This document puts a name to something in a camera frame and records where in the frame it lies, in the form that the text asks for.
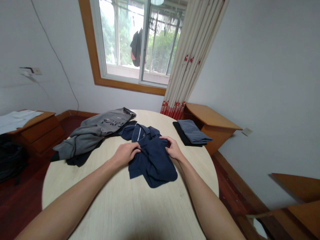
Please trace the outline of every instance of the forearm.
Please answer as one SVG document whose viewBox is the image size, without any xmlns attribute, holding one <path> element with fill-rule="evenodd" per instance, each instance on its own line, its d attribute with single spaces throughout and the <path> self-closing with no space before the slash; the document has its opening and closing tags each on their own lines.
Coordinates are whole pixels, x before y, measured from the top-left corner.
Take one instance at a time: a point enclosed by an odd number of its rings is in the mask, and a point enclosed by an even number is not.
<svg viewBox="0 0 320 240">
<path fill-rule="evenodd" d="M 189 161 L 178 160 L 201 227 L 208 239 L 245 239 L 223 203 Z"/>
<path fill-rule="evenodd" d="M 111 159 L 54 200 L 17 239 L 67 239 L 102 186 L 117 172 Z"/>
</svg>

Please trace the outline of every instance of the person's arm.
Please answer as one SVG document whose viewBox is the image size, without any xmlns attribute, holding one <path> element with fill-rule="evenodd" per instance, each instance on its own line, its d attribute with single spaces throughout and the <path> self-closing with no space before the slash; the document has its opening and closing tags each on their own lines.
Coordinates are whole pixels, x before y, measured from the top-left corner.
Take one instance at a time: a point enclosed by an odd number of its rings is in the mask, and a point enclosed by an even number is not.
<svg viewBox="0 0 320 240">
<path fill-rule="evenodd" d="M 181 166 L 191 200 L 207 239 L 245 240 L 226 207 L 185 158 L 177 142 L 170 137 L 160 138 L 168 140 L 170 147 L 166 147 L 167 152 Z"/>
<path fill-rule="evenodd" d="M 112 158 L 54 200 L 17 236 L 20 239 L 67 239 L 102 186 L 140 152 L 136 143 L 119 146 Z"/>
</svg>

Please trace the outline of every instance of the window glass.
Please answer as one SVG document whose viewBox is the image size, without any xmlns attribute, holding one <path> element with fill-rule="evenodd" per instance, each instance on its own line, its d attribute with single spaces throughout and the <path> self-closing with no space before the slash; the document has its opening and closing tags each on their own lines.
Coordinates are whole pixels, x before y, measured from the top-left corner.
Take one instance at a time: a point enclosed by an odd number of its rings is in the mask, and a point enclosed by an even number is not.
<svg viewBox="0 0 320 240">
<path fill-rule="evenodd" d="M 186 6 L 173 0 L 151 4 L 143 81 L 168 84 Z"/>
<path fill-rule="evenodd" d="M 144 0 L 97 0 L 107 74 L 139 78 Z M 143 81 L 168 84 L 187 2 L 151 1 Z"/>
</svg>

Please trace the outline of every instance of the drawer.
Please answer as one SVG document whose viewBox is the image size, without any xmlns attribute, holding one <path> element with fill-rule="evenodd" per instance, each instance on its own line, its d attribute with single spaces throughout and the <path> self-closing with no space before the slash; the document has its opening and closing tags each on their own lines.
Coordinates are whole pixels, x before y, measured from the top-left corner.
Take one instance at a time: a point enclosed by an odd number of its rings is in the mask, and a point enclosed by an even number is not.
<svg viewBox="0 0 320 240">
<path fill-rule="evenodd" d="M 39 138 L 37 141 L 32 143 L 32 147 L 39 153 L 43 152 L 54 144 L 59 138 L 64 136 L 64 131 L 61 126 L 56 127 L 55 129 L 48 132 L 43 137 Z"/>
<path fill-rule="evenodd" d="M 52 116 L 31 128 L 23 131 L 21 135 L 29 142 L 33 143 L 37 139 L 41 138 L 46 133 L 50 132 L 52 129 L 59 126 L 59 121 L 55 116 Z"/>
</svg>

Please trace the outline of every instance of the folded gray shirt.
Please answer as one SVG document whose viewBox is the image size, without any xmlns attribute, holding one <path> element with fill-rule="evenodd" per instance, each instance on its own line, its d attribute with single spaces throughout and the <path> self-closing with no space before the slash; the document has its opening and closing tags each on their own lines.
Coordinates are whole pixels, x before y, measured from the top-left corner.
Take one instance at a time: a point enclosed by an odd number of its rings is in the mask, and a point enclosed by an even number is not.
<svg viewBox="0 0 320 240">
<path fill-rule="evenodd" d="M 88 118 L 71 133 L 69 139 L 63 140 L 53 150 L 59 152 L 60 160 L 89 152 L 101 139 L 116 132 L 135 116 L 136 114 L 129 109 L 119 108 Z"/>
<path fill-rule="evenodd" d="M 199 130 L 192 120 L 178 120 L 180 127 L 187 138 L 193 144 L 204 144 L 213 139 Z"/>
</svg>

